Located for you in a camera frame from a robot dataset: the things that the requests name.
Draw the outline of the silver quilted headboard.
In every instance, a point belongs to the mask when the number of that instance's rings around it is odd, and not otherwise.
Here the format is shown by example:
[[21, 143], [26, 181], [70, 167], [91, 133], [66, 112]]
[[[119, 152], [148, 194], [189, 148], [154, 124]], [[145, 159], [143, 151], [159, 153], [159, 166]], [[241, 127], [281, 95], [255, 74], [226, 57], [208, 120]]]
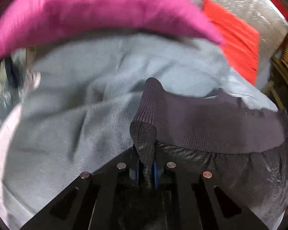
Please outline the silver quilted headboard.
[[[202, 0], [192, 0], [201, 5]], [[212, 0], [237, 15], [260, 34], [259, 66], [255, 87], [262, 89], [270, 79], [270, 59], [288, 33], [288, 22], [270, 0]]]

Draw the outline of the light blue bed sheet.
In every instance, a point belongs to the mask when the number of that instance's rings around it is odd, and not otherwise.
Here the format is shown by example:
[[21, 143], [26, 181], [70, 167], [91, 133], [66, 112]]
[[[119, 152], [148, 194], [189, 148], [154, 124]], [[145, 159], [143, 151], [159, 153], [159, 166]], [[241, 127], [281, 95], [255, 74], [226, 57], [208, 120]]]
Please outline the light blue bed sheet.
[[39, 47], [33, 90], [0, 130], [0, 216], [20, 229], [83, 171], [132, 146], [145, 81], [189, 97], [221, 88], [250, 109], [277, 107], [204, 39], [101, 32]]

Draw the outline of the magenta pillow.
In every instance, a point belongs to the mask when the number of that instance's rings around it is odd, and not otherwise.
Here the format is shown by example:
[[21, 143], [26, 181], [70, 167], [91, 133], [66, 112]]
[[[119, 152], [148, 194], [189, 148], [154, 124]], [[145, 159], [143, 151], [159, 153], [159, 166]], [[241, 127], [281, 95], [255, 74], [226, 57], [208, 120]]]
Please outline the magenta pillow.
[[223, 42], [191, 0], [14, 0], [0, 18], [0, 58], [18, 48], [104, 28], [146, 29]]

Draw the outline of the orange-red pillow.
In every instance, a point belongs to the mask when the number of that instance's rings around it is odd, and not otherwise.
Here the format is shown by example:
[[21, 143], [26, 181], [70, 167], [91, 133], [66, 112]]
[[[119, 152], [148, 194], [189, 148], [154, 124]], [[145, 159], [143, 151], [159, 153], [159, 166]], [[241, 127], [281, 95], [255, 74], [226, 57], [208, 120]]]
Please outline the orange-red pillow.
[[223, 35], [221, 49], [229, 65], [254, 85], [259, 64], [259, 32], [211, 0], [203, 0], [203, 12]]

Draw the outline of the dark grey puffer jacket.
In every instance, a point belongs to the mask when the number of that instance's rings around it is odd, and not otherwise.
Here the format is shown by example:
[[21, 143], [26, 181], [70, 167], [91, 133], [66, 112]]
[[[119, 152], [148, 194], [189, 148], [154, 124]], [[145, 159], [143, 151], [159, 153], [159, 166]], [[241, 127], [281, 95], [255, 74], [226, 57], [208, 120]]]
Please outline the dark grey puffer jacket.
[[192, 171], [212, 172], [269, 229], [281, 221], [288, 204], [285, 111], [249, 109], [223, 90], [210, 98], [183, 97], [149, 78], [130, 134], [148, 185], [155, 153], [164, 151]]

